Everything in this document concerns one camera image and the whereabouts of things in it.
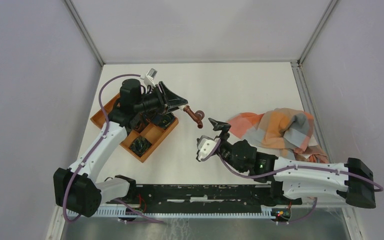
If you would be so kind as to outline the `brown water faucet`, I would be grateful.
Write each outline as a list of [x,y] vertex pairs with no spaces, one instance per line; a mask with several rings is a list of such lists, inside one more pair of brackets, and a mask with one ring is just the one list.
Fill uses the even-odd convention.
[[189,105],[186,105],[183,108],[183,111],[187,113],[191,119],[197,124],[199,129],[203,128],[203,119],[205,117],[205,113],[202,110],[193,111]]

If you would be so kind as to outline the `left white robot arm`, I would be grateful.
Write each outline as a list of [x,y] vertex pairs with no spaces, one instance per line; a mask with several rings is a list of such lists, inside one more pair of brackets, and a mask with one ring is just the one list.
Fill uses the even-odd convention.
[[143,85],[137,74],[128,74],[119,89],[110,112],[104,112],[105,123],[92,145],[68,168],[58,168],[53,175],[56,205],[65,211],[91,217],[101,204],[120,198],[130,204],[137,198],[135,183],[127,177],[97,182],[97,177],[114,150],[119,147],[137,124],[140,114],[155,111],[170,114],[187,99],[175,94],[160,81],[150,92],[142,92]]

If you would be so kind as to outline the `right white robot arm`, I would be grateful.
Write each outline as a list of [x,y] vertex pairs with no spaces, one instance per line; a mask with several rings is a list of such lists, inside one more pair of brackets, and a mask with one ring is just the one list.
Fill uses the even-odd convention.
[[215,132],[198,149],[209,153],[197,155],[199,161],[218,156],[234,175],[258,183],[270,183],[269,199],[282,204],[287,199],[334,198],[344,200],[352,207],[376,208],[375,194],[384,188],[374,181],[373,171],[360,159],[350,157],[345,163],[315,163],[290,160],[263,153],[247,140],[228,141],[231,125],[209,119]]

